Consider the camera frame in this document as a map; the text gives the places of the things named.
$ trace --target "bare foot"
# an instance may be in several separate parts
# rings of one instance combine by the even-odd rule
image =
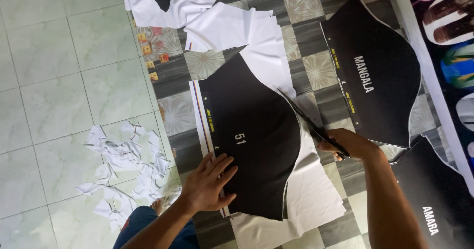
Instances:
[[[161,214],[161,200],[160,199],[157,199],[156,201],[154,201],[151,205],[150,205],[151,208],[153,208],[153,210],[155,210],[155,212],[157,213],[157,216],[159,216]]]

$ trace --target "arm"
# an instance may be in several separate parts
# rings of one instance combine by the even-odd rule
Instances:
[[[199,167],[188,176],[180,197],[161,216],[122,246],[122,249],[168,249],[195,213],[216,211],[234,200],[234,193],[219,198],[219,192],[237,172],[237,166],[218,178],[234,158],[222,154],[207,166],[211,156],[212,154],[206,155]]]
[[[387,157],[374,143],[346,129],[329,130],[351,155],[362,161],[367,187],[367,220],[373,249],[428,249],[415,214],[397,184]],[[336,150],[331,144],[317,145],[323,151]]]

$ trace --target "number 51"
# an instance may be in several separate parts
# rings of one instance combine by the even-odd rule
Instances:
[[[241,133],[241,134],[237,134],[237,135],[235,136],[235,139],[236,139],[236,140],[240,140],[241,138],[245,138],[245,134]],[[236,144],[242,144],[242,143],[245,143],[245,140],[242,140],[242,141],[240,141],[240,142],[238,142],[238,143],[236,143]]]

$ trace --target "yellow sticky note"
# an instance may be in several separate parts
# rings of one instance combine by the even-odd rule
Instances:
[[[148,61],[145,64],[146,64],[146,68],[155,68],[155,65],[153,64],[153,61]]]
[[[143,33],[143,32],[137,34],[137,38],[138,38],[138,40],[141,41],[141,42],[146,42],[146,36],[145,36],[145,33]]]
[[[142,54],[143,55],[151,54],[151,47],[149,45],[142,46]]]
[[[158,75],[157,75],[156,72],[153,72],[153,73],[151,73],[151,74],[149,74],[149,75],[150,75],[150,79],[151,79],[152,81],[157,81],[157,80],[158,80]]]

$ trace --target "person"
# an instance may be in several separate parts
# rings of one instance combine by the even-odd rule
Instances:
[[[362,161],[367,188],[367,220],[369,241],[373,249],[428,249],[415,215],[392,173],[383,151],[364,137],[346,129],[327,131],[352,158]],[[338,150],[327,142],[317,147]],[[219,198],[222,187],[237,172],[234,166],[218,176],[233,161],[222,154],[209,165],[208,154],[187,178],[180,197],[161,215],[158,202],[151,207],[138,207],[127,227],[119,234],[114,249],[177,249],[199,248],[192,216],[199,211],[216,211],[230,204],[235,194]]]

